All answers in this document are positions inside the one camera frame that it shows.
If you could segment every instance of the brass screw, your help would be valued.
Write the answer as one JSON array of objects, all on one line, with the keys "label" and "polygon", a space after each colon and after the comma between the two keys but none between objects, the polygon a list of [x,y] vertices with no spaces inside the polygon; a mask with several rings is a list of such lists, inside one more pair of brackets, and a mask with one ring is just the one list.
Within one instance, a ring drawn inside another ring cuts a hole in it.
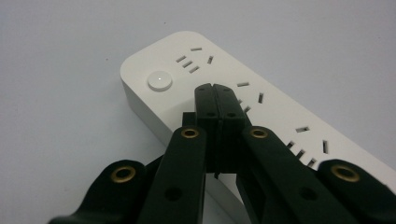
[{"label": "brass screw", "polygon": [[185,138],[194,138],[199,135],[199,132],[195,129],[185,129],[181,131],[181,136]]},{"label": "brass screw", "polygon": [[[127,175],[120,176],[120,172],[123,172],[123,171],[127,172]],[[125,182],[132,180],[135,175],[136,175],[136,170],[134,169],[134,167],[121,166],[113,171],[113,173],[111,174],[111,180],[114,183],[121,184],[121,183],[125,183]]]},{"label": "brass screw", "polygon": [[252,129],[250,130],[250,135],[252,135],[255,138],[266,138],[268,136],[268,133],[262,129]]},{"label": "brass screw", "polygon": [[351,168],[341,165],[335,164],[332,166],[332,173],[337,176],[338,178],[345,180],[347,182],[358,182],[361,177],[359,176],[356,171],[352,170]]}]

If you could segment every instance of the power strip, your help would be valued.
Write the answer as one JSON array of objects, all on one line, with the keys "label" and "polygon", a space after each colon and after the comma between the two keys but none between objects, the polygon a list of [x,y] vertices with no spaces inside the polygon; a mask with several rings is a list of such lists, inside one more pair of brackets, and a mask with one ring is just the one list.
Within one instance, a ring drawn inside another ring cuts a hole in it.
[{"label": "power strip", "polygon": [[[232,88],[251,123],[274,131],[303,164],[317,169],[321,161],[349,161],[396,192],[395,171],[202,35],[169,35],[126,59],[120,75],[130,107],[166,146],[183,112],[194,111],[194,89],[217,83]],[[247,223],[235,175],[206,182],[224,210]]]}]

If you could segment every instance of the electrical socket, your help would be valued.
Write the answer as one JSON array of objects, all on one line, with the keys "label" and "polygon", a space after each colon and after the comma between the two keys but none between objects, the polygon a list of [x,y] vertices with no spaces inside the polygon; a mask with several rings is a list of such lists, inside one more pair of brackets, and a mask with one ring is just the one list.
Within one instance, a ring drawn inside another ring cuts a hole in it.
[{"label": "electrical socket", "polygon": [[[349,161],[396,192],[395,171],[202,35],[169,35],[126,59],[120,74],[130,107],[166,146],[183,112],[194,111],[194,89],[217,83],[233,89],[251,123],[271,129],[303,164]],[[208,178],[206,189],[237,223],[247,223],[235,175]]]}]

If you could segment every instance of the round white button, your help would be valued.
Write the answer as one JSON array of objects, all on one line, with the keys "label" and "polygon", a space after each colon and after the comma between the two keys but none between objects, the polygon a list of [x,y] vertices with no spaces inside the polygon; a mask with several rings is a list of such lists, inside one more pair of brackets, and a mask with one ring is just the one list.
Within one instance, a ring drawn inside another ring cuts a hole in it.
[{"label": "round white button", "polygon": [[153,72],[148,76],[148,85],[154,91],[166,91],[172,86],[172,77],[164,71]]}]

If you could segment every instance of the white table surface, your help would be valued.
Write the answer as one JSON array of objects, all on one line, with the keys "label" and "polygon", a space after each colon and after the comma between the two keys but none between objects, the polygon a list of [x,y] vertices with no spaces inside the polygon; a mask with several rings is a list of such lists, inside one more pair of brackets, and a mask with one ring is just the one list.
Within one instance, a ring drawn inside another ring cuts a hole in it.
[{"label": "white table surface", "polygon": [[[396,1],[0,2],[0,222],[74,212],[110,163],[164,146],[120,65],[177,31],[205,35],[396,169]],[[204,223],[233,223],[206,202]]]}]

